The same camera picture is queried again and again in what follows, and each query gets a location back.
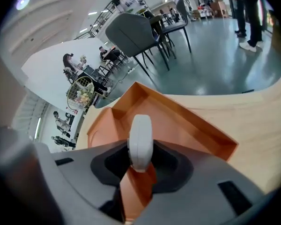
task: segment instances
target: metal railing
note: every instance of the metal railing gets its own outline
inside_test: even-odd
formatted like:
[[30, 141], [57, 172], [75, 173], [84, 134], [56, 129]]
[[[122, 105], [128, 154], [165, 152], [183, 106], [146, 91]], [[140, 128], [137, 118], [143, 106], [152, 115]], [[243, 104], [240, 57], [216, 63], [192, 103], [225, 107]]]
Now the metal railing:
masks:
[[115, 7], [117, 0], [112, 0], [100, 13], [94, 24], [90, 24], [91, 29], [88, 32], [85, 32], [78, 36], [76, 39], [84, 39], [84, 38], [94, 38], [103, 25], [107, 22], [107, 20], [111, 17], [113, 13], [119, 13], [118, 9]]

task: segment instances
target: gray floor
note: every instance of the gray floor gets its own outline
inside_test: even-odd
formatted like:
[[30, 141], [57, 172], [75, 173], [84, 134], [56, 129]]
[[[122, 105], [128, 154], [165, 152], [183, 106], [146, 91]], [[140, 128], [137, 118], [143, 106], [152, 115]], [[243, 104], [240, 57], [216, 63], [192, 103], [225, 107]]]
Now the gray floor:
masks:
[[[271, 38], [266, 34], [263, 34], [263, 51], [258, 49], [257, 53], [252, 53], [239, 48], [239, 39], [234, 33], [237, 21], [234, 19], [196, 21], [189, 24], [186, 30], [191, 54], [183, 31], [171, 33], [177, 59], [170, 57], [170, 71], [167, 71], [158, 49], [153, 48], [153, 57], [150, 57], [155, 67], [146, 59], [152, 79], [139, 66], [123, 79], [128, 68], [122, 67], [110, 76], [115, 84], [120, 81], [113, 87], [109, 98], [122, 96], [134, 81], [164, 94], [222, 95], [261, 90], [281, 77], [281, 55], [270, 46]], [[127, 65], [134, 67], [136, 63], [132, 60]], [[96, 107], [105, 106], [109, 102], [107, 99], [101, 100]]]

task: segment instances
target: orange plastic part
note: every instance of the orange plastic part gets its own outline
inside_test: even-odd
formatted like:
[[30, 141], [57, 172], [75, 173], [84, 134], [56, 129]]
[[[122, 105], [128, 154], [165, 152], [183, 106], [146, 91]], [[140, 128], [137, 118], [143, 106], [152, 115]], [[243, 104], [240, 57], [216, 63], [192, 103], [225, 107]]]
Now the orange plastic part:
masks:
[[[211, 153], [224, 160], [228, 160], [237, 147], [236, 141], [196, 113], [138, 82], [112, 108], [101, 111], [88, 131], [88, 147], [127, 139], [137, 114], [150, 116], [153, 138], [161, 142]], [[150, 202], [156, 180], [154, 174], [153, 166], [144, 174], [130, 168], [122, 179], [120, 188], [126, 221], [135, 220]]]

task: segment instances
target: table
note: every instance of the table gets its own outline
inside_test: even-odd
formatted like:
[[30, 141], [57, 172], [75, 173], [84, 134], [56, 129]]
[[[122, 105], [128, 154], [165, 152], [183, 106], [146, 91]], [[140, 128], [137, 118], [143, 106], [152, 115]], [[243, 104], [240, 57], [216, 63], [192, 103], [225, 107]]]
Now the table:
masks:
[[[245, 94], [167, 96], [238, 141], [228, 163], [261, 190], [268, 193], [281, 184], [281, 78], [265, 90]], [[89, 108], [76, 149], [88, 147], [87, 132], [102, 109]]]
[[168, 50], [171, 51], [174, 58], [176, 58], [176, 54], [170, 47], [169, 43], [167, 42], [167, 40], [165, 38], [165, 35], [163, 34], [163, 29], [162, 29], [163, 18], [164, 18], [163, 15], [157, 15], [150, 19], [150, 24], [151, 24], [151, 27], [154, 28], [157, 31], [157, 33], [159, 34], [161, 41], [167, 46]]

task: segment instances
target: gray chair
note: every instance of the gray chair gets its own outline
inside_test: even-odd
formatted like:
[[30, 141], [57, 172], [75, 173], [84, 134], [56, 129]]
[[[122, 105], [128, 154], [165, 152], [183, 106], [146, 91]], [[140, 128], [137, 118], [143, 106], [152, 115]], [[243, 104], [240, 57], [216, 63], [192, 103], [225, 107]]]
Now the gray chair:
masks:
[[167, 69], [170, 70], [159, 45], [159, 36], [153, 37], [150, 21], [147, 18], [129, 13], [120, 14], [106, 28], [105, 34], [127, 57], [133, 57], [148, 76], [148, 72], [136, 55], [145, 53], [151, 47], [158, 47]]
[[178, 23], [175, 23], [168, 27], [165, 27], [165, 28], [163, 28], [163, 33], [164, 33], [164, 35], [166, 35], [168, 37], [168, 39], [170, 39], [169, 33], [183, 29], [184, 34], [186, 36], [189, 52], [192, 53], [191, 46], [189, 44], [189, 40], [188, 40], [188, 36], [187, 36], [187, 32], [185, 30], [185, 27], [188, 25], [188, 20], [187, 20], [187, 11], [186, 11], [183, 0], [178, 1], [177, 5], [176, 5], [176, 9], [184, 17], [185, 22], [178, 22]]

